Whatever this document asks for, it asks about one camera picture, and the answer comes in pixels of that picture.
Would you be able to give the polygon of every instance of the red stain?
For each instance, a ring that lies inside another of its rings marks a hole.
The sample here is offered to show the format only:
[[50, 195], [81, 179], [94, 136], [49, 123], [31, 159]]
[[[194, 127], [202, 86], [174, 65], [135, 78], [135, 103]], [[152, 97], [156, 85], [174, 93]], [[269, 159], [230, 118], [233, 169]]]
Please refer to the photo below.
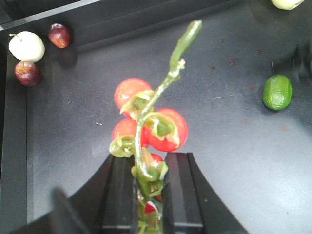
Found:
[[250, 122], [249, 122], [248, 120], [245, 120], [245, 119], [242, 120], [242, 123], [244, 123], [244, 124], [250, 124]]
[[288, 128], [286, 125], [282, 125], [282, 126], [281, 126], [281, 129], [282, 129], [283, 131], [288, 131], [288, 130], [289, 130], [289, 128]]

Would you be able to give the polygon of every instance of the tomato calyx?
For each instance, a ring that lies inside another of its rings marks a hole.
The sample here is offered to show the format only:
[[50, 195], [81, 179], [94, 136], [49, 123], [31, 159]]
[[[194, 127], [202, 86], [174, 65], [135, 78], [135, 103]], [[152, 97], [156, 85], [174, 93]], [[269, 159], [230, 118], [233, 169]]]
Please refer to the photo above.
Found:
[[153, 94], [153, 90], [144, 90], [135, 93], [121, 107], [120, 113], [128, 113], [130, 118], [137, 120], [140, 116], [141, 110], [145, 107], [146, 103], [151, 99]]
[[178, 127], [170, 118], [159, 112], [151, 112], [146, 116], [145, 126], [147, 126], [151, 130], [151, 133], [159, 140], [167, 139], [169, 142], [176, 144], [177, 148], [179, 147], [180, 138], [178, 135]]
[[110, 144], [109, 151], [116, 157], [131, 157], [134, 154], [134, 136], [117, 136]]

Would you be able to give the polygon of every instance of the green stem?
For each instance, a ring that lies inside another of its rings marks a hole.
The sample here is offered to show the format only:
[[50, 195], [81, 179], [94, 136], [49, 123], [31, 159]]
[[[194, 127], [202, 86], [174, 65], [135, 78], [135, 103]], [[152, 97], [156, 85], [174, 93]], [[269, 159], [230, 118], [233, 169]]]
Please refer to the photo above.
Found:
[[135, 135], [135, 164], [138, 169], [138, 182], [141, 187], [143, 197], [149, 197], [149, 186], [148, 181], [155, 181], [154, 175], [150, 174], [147, 165], [144, 163], [142, 158], [142, 148], [141, 148], [141, 133], [145, 123], [145, 117], [150, 112], [151, 108], [155, 105], [161, 94], [174, 82], [180, 78], [180, 70], [184, 69], [184, 59], [181, 56], [190, 47], [195, 38], [197, 37], [199, 31], [202, 28], [201, 20], [195, 20], [189, 24], [186, 32], [178, 40], [176, 48], [174, 49], [170, 58], [170, 70], [156, 89], [154, 95], [151, 97], [146, 106], [141, 110], [141, 114], [137, 121], [136, 135]]

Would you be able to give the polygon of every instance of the gray surface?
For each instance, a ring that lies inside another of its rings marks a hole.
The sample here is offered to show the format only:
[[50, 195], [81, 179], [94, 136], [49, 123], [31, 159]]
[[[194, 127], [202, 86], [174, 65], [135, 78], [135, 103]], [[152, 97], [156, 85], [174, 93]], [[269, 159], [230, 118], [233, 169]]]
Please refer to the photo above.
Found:
[[[185, 116], [190, 135], [180, 151], [194, 153], [252, 234], [312, 232], [311, 85], [288, 71], [294, 90], [289, 107], [270, 111], [261, 101], [271, 62], [288, 60], [298, 44], [309, 42], [311, 10], [310, 1], [290, 12], [250, 1], [201, 12], [203, 30], [185, 55], [186, 70], [157, 104]], [[73, 66], [48, 48], [41, 63], [45, 79], [27, 90], [28, 221], [50, 209], [51, 188], [61, 185], [72, 195], [102, 164], [111, 131], [123, 119], [114, 88], [130, 77], [157, 87], [186, 26], [80, 46]]]

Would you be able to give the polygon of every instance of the dark red fruit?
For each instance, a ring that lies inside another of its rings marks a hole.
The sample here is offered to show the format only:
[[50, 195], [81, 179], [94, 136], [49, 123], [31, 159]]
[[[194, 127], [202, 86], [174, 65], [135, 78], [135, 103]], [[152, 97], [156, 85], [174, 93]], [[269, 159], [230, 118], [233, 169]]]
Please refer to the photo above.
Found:
[[16, 64], [14, 75], [25, 86], [35, 86], [42, 81], [41, 71], [33, 62], [21, 61]]
[[72, 34], [69, 28], [60, 23], [54, 23], [50, 26], [49, 40], [60, 49], [68, 47], [72, 41]]

